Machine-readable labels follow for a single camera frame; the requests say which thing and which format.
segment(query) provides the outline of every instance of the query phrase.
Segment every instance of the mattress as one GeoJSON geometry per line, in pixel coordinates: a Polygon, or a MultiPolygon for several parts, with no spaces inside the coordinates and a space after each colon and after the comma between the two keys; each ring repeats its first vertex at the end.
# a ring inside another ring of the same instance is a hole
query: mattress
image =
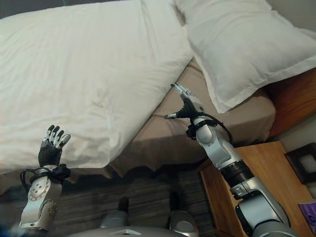
{"type": "MultiPolygon", "coordinates": [[[[189,88],[201,100],[208,114],[224,123],[233,135],[235,146],[267,139],[276,110],[263,90],[258,90],[239,106],[219,115],[209,98],[204,76],[195,59],[186,67],[178,83],[189,88]]],[[[164,164],[193,163],[204,159],[204,149],[186,136],[189,119],[163,118],[182,106],[177,92],[170,90],[132,142],[110,166],[123,176],[138,166],[157,170],[164,164]]]]}

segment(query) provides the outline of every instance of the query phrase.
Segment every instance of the metal finger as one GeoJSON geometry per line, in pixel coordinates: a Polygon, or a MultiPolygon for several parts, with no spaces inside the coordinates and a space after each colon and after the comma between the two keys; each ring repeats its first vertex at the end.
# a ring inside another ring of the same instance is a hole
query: metal finger
{"type": "Polygon", "coordinates": [[[177,83],[177,85],[182,89],[182,92],[185,94],[185,95],[193,95],[193,93],[189,90],[189,89],[187,89],[186,87],[184,87],[183,85],[181,85],[181,84],[178,84],[177,83]]]}
{"type": "Polygon", "coordinates": [[[60,139],[60,141],[56,144],[56,148],[57,149],[62,149],[66,144],[67,144],[67,142],[70,140],[70,134],[66,134],[66,135],[64,135],[63,136],[63,138],[62,139],[60,139]]]}
{"type": "Polygon", "coordinates": [[[188,89],[186,89],[183,85],[175,83],[174,84],[174,88],[177,90],[177,92],[182,95],[182,94],[186,94],[186,92],[188,91],[188,89]]]}
{"type": "Polygon", "coordinates": [[[50,133],[51,131],[54,129],[54,125],[51,125],[48,130],[46,131],[45,135],[44,135],[44,138],[43,138],[43,142],[46,142],[49,140],[49,136],[50,136],[50,133]]]}
{"type": "Polygon", "coordinates": [[[58,135],[55,137],[55,140],[54,140],[54,146],[57,144],[57,142],[59,142],[59,139],[61,138],[61,136],[64,134],[64,130],[61,130],[58,135]]]}
{"type": "Polygon", "coordinates": [[[59,128],[60,128],[59,126],[56,126],[54,128],[54,130],[51,132],[50,137],[49,137],[49,142],[53,142],[54,141],[55,135],[56,135],[57,131],[59,130],[59,128]]]}

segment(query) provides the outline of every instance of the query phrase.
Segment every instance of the white bedsheet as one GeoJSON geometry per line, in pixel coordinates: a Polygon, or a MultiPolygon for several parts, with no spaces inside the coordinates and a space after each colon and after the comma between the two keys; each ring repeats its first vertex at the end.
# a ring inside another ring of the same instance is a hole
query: white bedsheet
{"type": "Polygon", "coordinates": [[[52,8],[0,20],[0,173],[37,167],[44,132],[61,162],[99,168],[136,135],[192,58],[171,0],[52,8]]]}

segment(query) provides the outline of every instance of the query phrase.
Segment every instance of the white pillow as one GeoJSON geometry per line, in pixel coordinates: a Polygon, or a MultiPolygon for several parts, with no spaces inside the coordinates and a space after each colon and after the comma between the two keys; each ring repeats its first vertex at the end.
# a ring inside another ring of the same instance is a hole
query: white pillow
{"type": "Polygon", "coordinates": [[[262,0],[175,0],[219,114],[316,66],[316,40],[262,0]]]}

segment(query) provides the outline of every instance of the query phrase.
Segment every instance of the floor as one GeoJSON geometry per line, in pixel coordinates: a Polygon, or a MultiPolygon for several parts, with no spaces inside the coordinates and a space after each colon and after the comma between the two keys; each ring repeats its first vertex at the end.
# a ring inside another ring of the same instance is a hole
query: floor
{"type": "Polygon", "coordinates": [[[111,0],[0,0],[0,18],[46,8],[111,0]]]}
{"type": "MultiPolygon", "coordinates": [[[[131,225],[164,228],[169,215],[169,193],[181,195],[181,207],[192,213],[201,237],[214,237],[213,219],[199,175],[195,170],[162,173],[151,177],[145,169],[134,170],[124,178],[108,180],[102,176],[84,176],[77,184],[65,182],[53,236],[98,228],[106,213],[115,210],[121,197],[129,197],[131,225]]],[[[11,226],[19,221],[26,193],[12,188],[0,197],[0,221],[11,226]]]]}

